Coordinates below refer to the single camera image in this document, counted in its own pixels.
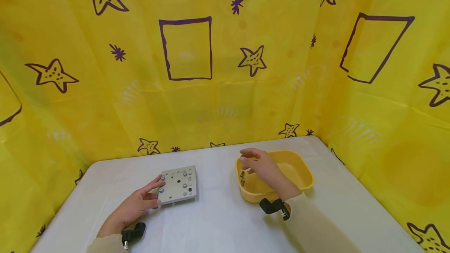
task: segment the yellow plastic bowl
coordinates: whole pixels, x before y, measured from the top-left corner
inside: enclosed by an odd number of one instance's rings
[[[281,172],[290,179],[300,190],[304,191],[314,185],[314,176],[303,159],[291,150],[277,150],[268,152],[276,162]],[[278,199],[274,190],[258,179],[255,173],[242,171],[242,163],[236,160],[236,174],[242,197],[250,203],[259,203],[266,198],[270,201]]]

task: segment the white table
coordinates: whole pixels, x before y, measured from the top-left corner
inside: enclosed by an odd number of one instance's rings
[[[307,194],[362,252],[423,252],[393,217],[316,137],[237,144],[93,164],[33,253],[85,252],[106,217],[162,170],[196,165],[198,199],[166,205],[141,218],[147,229],[131,253],[298,252],[278,214],[266,215],[240,195],[239,150],[293,150],[316,179]]]

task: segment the sleeve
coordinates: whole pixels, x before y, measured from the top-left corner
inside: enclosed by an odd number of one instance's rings
[[[291,208],[287,227],[305,253],[361,252],[305,194],[290,198],[286,203]]]
[[[127,253],[127,250],[122,246],[122,235],[110,235],[94,239],[86,253]]]

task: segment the yellow curtain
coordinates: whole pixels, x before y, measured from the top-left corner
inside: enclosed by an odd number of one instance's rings
[[[0,251],[93,162],[314,135],[450,252],[448,2],[0,0]]]

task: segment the hand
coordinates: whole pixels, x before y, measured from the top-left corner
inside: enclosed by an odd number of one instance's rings
[[[166,184],[158,175],[153,181],[145,187],[134,191],[131,196],[127,197],[114,212],[106,219],[100,228],[97,237],[105,237],[115,233],[121,233],[130,226],[137,218],[139,218],[147,209],[158,208],[161,201],[158,194],[149,193],[151,190],[160,188]]]
[[[281,200],[288,200],[299,196],[302,192],[278,168],[278,165],[263,150],[249,148],[240,151],[242,170],[249,169],[248,173],[256,173],[258,178],[274,190]]]

